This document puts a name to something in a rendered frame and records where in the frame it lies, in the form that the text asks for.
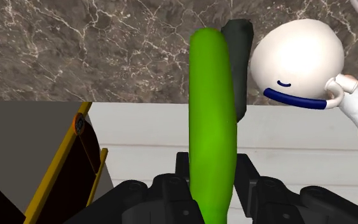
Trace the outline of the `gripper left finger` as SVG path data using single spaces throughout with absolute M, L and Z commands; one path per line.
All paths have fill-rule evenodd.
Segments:
M 188 153 L 179 152 L 175 173 L 155 176 L 151 186 L 126 180 L 64 224 L 204 224 L 188 183 Z

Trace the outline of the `yellow and black frame object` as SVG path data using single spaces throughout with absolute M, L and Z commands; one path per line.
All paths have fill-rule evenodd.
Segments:
M 83 102 L 25 211 L 24 224 L 63 224 L 94 198 L 108 150 L 101 149 Z

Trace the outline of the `white round-headed toy figure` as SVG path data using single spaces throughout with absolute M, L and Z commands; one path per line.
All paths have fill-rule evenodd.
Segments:
M 342 74 L 344 61 L 330 26 L 300 19 L 270 31 L 255 47 L 250 69 L 267 98 L 300 108 L 338 107 L 358 128 L 358 80 Z

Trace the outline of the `green cucumber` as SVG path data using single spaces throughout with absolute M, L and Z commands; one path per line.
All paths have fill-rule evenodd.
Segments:
M 189 46 L 189 187 L 205 224 L 227 224 L 237 162 L 237 121 L 228 47 L 202 28 Z

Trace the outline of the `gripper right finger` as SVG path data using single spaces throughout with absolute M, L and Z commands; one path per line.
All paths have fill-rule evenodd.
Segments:
M 260 176 L 246 154 L 237 155 L 235 189 L 252 224 L 358 224 L 358 205 L 320 186 L 290 191 Z

